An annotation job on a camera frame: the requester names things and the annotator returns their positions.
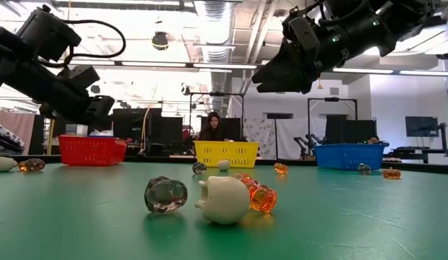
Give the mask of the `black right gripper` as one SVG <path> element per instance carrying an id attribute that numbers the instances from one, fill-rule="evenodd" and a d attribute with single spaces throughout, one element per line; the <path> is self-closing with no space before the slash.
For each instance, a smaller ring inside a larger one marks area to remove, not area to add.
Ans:
<path id="1" fill-rule="evenodd" d="M 311 78 L 365 51 L 365 8 L 342 6 L 315 20 L 313 8 L 294 7 L 283 21 L 283 50 L 252 76 L 260 93 L 311 91 Z"/>

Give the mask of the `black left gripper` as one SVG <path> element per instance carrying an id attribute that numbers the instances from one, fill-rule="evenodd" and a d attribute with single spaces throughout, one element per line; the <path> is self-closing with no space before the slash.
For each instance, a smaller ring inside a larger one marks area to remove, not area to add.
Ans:
<path id="1" fill-rule="evenodd" d="M 79 124 L 99 124 L 107 120 L 114 99 L 107 95 L 91 97 L 87 88 L 100 77 L 91 65 L 68 67 L 70 56 L 57 66 L 58 74 L 46 67 L 64 51 L 43 46 L 10 49 L 7 53 L 7 85 L 32 98 L 51 118 L 54 113 Z"/>

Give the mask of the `red plastic basket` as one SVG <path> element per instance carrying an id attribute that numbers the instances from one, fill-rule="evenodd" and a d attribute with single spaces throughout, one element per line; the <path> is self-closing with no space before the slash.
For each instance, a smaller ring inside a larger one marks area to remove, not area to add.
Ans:
<path id="1" fill-rule="evenodd" d="M 111 166 L 124 161 L 127 143 L 113 137 L 59 136 L 61 161 L 70 166 Z"/>

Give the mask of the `pink curtain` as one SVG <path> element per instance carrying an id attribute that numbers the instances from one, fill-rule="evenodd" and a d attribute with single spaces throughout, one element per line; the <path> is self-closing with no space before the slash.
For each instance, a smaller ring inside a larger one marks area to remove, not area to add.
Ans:
<path id="1" fill-rule="evenodd" d="M 29 152 L 34 120 L 35 114 L 32 113 L 13 113 L 0 110 L 0 124 L 25 143 L 24 155 Z"/>

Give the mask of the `white hanging sheet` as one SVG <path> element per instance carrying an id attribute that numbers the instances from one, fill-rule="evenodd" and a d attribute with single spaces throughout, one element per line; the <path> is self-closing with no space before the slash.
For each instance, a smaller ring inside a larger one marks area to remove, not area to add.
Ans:
<path id="1" fill-rule="evenodd" d="M 325 134 L 325 118 L 313 117 L 310 120 L 311 133 L 318 137 Z M 308 120 L 304 118 L 278 119 L 277 127 L 277 156 L 284 160 L 298 160 L 301 155 L 301 148 L 298 146 L 294 137 L 305 137 L 308 133 Z"/>

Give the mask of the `patterned hanging sheet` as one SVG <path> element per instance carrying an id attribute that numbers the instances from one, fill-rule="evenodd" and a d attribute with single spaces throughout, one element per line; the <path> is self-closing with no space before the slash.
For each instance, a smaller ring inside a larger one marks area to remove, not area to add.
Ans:
<path id="1" fill-rule="evenodd" d="M 275 120 L 274 119 L 245 119 L 244 137 L 248 142 L 258 142 L 258 155 L 265 160 L 276 158 Z"/>

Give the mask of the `black bar with LED lights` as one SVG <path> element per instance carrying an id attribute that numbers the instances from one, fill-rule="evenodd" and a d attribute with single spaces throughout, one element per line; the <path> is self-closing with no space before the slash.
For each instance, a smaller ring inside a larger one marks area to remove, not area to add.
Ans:
<path id="1" fill-rule="evenodd" d="M 263 67 L 262 64 L 210 64 L 190 62 L 156 62 L 156 61 L 114 61 L 114 60 L 84 60 L 73 59 L 70 66 L 93 65 L 101 67 L 132 67 L 132 68 L 154 68 L 154 69 L 208 69 L 208 70 L 252 70 L 256 71 Z M 448 77 L 448 71 L 431 70 L 398 70 L 398 69 L 366 69 L 366 68 L 333 68 L 326 73 L 335 74 L 383 74 L 393 76 L 415 76 L 415 77 Z"/>

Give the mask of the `yellow plastic basket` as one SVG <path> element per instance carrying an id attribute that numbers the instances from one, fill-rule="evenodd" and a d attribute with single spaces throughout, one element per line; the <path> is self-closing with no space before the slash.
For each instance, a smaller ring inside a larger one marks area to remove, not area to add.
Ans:
<path id="1" fill-rule="evenodd" d="M 194 141 L 196 158 L 207 167 L 217 167 L 227 160 L 232 168 L 253 168 L 258 154 L 258 142 Z"/>

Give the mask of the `blue plastic basket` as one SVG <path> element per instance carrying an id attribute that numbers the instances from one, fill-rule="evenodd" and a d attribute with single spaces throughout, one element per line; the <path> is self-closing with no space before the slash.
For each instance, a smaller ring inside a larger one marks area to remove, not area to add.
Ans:
<path id="1" fill-rule="evenodd" d="M 384 146 L 380 144 L 323 144 L 314 148 L 319 167 L 336 170 L 357 170 L 360 164 L 378 170 Z"/>

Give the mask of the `black ceiling dome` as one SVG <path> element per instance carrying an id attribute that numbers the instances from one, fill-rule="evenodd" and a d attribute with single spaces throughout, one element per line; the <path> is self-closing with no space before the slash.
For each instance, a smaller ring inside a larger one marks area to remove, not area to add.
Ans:
<path id="1" fill-rule="evenodd" d="M 153 36 L 151 43 L 152 47 L 157 51 L 166 51 L 169 47 L 169 42 L 166 32 L 157 31 Z"/>

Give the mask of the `black desk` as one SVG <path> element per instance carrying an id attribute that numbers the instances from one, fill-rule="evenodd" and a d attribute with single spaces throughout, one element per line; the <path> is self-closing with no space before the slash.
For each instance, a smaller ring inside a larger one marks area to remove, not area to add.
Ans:
<path id="1" fill-rule="evenodd" d="M 400 160 L 422 160 L 423 164 L 428 164 L 430 154 L 441 154 L 448 157 L 448 149 L 432 149 L 429 147 L 398 147 L 391 149 L 383 155 L 383 158 L 396 158 Z"/>

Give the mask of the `green table mat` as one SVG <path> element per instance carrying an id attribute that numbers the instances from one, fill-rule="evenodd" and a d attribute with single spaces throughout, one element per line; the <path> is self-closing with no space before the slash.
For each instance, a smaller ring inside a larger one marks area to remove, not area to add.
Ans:
<path id="1" fill-rule="evenodd" d="M 0 260 L 448 260 L 448 175 L 296 166 L 249 175 L 276 190 L 274 210 L 216 225 L 194 206 L 201 190 L 189 164 L 0 173 Z M 185 184 L 185 205 L 147 209 L 158 176 Z"/>

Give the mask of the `black monitor stand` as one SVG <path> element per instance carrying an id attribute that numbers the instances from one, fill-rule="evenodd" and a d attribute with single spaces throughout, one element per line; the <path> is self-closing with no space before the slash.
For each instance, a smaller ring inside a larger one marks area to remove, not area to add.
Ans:
<path id="1" fill-rule="evenodd" d="M 443 154 L 444 154 L 445 157 L 448 157 L 446 128 L 447 128 L 447 124 L 446 123 L 440 123 L 438 125 L 438 129 L 441 132 L 441 145 L 442 145 Z"/>

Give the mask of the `black frame stand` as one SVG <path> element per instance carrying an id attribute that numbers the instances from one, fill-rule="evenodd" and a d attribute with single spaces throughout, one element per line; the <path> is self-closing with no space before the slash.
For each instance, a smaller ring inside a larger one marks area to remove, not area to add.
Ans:
<path id="1" fill-rule="evenodd" d="M 311 106 L 311 101 L 315 100 L 316 103 L 314 105 Z M 308 111 L 307 111 L 307 120 L 308 120 L 308 126 L 307 126 L 307 134 L 308 134 L 308 142 L 311 142 L 311 110 L 313 107 L 316 106 L 316 104 L 319 101 L 323 101 L 323 102 L 343 102 L 344 104 L 346 104 L 354 113 L 355 113 L 355 120 L 358 120 L 358 101 L 357 99 L 351 99 L 351 98 L 339 98 L 339 97 L 309 97 L 307 99 L 307 107 L 308 107 Z"/>
<path id="2" fill-rule="evenodd" d="M 244 109 L 244 94 L 241 93 L 227 93 L 227 92 L 190 92 L 189 93 L 189 125 L 191 125 L 191 114 L 192 114 L 192 105 L 196 103 L 196 101 L 193 101 L 193 96 L 199 95 L 199 99 L 201 99 L 204 95 L 210 96 L 210 97 L 233 97 L 238 96 L 240 97 L 240 100 L 237 100 L 236 102 L 241 106 L 241 117 L 240 117 L 240 139 L 244 137 L 244 119 L 245 119 L 245 109 Z"/>

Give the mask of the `black table frame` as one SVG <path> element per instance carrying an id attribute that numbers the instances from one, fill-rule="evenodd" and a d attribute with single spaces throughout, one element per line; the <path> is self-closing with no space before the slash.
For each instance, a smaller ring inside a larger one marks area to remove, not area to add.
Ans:
<path id="1" fill-rule="evenodd" d="M 2 157 L 11 157 L 17 162 L 27 160 L 30 158 L 38 158 L 45 163 L 60 163 L 60 155 L 3 155 Z M 137 157 L 126 156 L 124 158 L 126 163 L 183 163 L 192 164 L 196 160 L 193 157 Z M 275 163 L 284 163 L 288 166 L 317 166 L 316 161 L 303 160 L 258 160 L 255 165 L 274 165 Z M 382 168 L 393 168 L 397 170 L 422 172 L 422 173 L 439 173 L 448 175 L 448 165 L 432 165 L 432 164 L 412 164 L 403 162 L 382 162 Z"/>

